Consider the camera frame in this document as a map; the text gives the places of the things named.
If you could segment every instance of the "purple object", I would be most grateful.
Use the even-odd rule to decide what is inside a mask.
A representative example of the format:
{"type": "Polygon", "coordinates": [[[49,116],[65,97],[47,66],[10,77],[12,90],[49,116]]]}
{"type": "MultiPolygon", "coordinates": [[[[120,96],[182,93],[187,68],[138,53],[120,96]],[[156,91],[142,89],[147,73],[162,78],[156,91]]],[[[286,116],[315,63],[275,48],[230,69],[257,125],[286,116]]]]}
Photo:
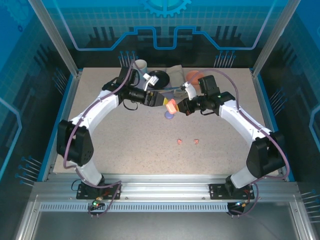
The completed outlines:
{"type": "Polygon", "coordinates": [[[174,118],[174,114],[171,114],[170,112],[166,111],[164,114],[166,119],[173,119],[174,118]]]}

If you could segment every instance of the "speckled table surface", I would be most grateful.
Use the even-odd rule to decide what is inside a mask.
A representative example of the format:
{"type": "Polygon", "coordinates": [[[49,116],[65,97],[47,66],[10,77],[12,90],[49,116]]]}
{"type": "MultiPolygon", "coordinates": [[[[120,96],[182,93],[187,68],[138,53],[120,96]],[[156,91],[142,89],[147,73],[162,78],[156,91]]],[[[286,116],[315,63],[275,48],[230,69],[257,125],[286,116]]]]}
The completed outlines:
{"type": "MultiPolygon", "coordinates": [[[[184,74],[200,68],[184,68],[184,74]]],[[[261,109],[247,68],[219,68],[235,82],[240,105],[264,125],[261,109]]],[[[70,118],[81,113],[98,96],[101,87],[118,76],[120,68],[84,68],[72,105],[70,118]]],[[[230,82],[213,74],[221,92],[235,95],[230,82]]],[[[118,106],[97,126],[91,136],[94,162],[101,173],[110,174],[233,174],[244,167],[249,146],[241,135],[215,114],[175,114],[166,119],[166,107],[126,110],[118,106]]],[[[65,170],[58,156],[55,173],[65,170]]]]}

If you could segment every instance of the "black bowl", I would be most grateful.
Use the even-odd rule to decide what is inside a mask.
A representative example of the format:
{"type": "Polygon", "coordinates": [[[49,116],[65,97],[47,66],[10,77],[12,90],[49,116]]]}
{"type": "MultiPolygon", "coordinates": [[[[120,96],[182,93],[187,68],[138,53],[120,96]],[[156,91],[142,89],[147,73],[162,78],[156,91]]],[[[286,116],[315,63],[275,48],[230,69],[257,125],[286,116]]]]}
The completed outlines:
{"type": "Polygon", "coordinates": [[[165,71],[154,70],[154,71],[149,72],[149,75],[150,76],[157,76],[159,78],[159,80],[157,81],[157,83],[154,86],[149,84],[150,88],[153,88],[156,90],[164,89],[170,83],[170,77],[165,71]]]}

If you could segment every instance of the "white cup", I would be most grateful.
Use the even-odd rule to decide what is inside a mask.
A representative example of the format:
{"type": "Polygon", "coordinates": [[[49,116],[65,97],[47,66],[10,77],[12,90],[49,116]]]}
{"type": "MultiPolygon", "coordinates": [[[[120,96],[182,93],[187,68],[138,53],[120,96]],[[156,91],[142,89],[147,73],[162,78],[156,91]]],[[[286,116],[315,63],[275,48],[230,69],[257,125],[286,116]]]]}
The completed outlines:
{"type": "Polygon", "coordinates": [[[144,79],[144,74],[147,73],[147,62],[145,60],[142,60],[142,59],[138,59],[135,61],[135,64],[137,65],[137,67],[141,70],[141,72],[143,72],[143,74],[138,70],[138,74],[140,76],[140,83],[139,85],[137,86],[138,88],[139,87],[142,87],[144,82],[146,81],[144,79]]]}

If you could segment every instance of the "gear logo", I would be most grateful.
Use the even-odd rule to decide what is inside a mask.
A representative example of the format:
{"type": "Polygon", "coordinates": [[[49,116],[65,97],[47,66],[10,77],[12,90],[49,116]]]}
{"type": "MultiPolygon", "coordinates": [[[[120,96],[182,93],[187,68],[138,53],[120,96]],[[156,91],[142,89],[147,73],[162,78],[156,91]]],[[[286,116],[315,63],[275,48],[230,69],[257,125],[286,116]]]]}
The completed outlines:
{"type": "Polygon", "coordinates": [[[0,0],[0,7],[6,7],[10,16],[22,25],[29,16],[29,3],[27,0],[0,0]]]}
{"type": "Polygon", "coordinates": [[[149,10],[151,14],[157,17],[174,14],[180,14],[180,10],[187,9],[186,5],[191,4],[191,0],[141,0],[145,10],[149,10]]]}

